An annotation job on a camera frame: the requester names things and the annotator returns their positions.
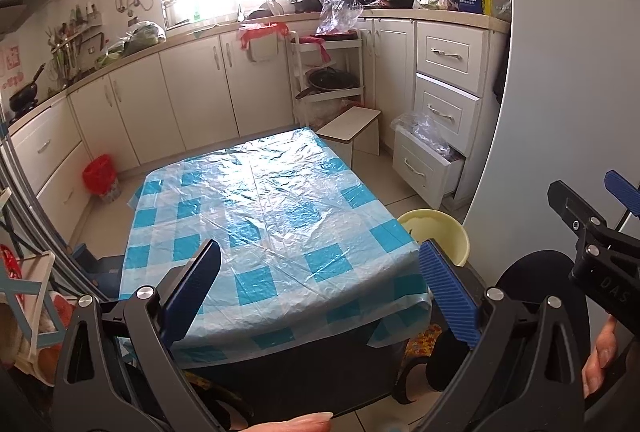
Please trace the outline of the person right hand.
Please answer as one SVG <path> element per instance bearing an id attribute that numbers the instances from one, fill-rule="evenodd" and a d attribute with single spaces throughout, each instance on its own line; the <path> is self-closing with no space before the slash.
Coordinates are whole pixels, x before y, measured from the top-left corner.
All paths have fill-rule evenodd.
<path id="1" fill-rule="evenodd" d="M 600 334 L 598 334 L 593 349 L 582 367 L 582 389 L 584 397 L 597 392 L 604 381 L 604 372 L 617 354 L 617 338 L 615 334 L 617 320 L 608 315 Z"/>

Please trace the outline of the person left hand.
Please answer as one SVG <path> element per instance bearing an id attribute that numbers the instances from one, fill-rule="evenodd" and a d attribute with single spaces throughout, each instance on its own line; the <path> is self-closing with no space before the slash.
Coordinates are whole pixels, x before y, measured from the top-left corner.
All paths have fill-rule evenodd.
<path id="1" fill-rule="evenodd" d="M 249 426 L 242 432 L 330 432 L 332 412 L 314 412 L 290 420 Z"/>

